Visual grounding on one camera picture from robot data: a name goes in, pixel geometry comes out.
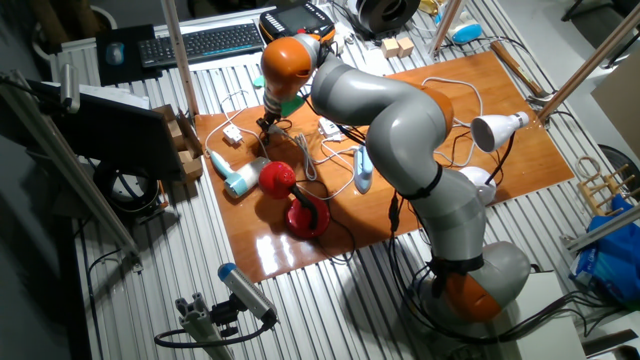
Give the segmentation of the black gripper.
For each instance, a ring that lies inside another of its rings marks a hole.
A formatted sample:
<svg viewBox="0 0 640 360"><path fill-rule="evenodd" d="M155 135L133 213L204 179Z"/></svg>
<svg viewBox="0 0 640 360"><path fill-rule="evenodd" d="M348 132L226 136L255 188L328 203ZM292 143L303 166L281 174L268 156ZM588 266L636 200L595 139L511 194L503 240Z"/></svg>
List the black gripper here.
<svg viewBox="0 0 640 360"><path fill-rule="evenodd" d="M274 123L278 122L280 119L281 119L281 115L279 113L266 111L264 115L261 117L261 119L258 119L256 121L256 124L260 128L259 139L264 146L267 145L267 133L268 134L276 133L276 130L275 130L276 125Z"/></svg>

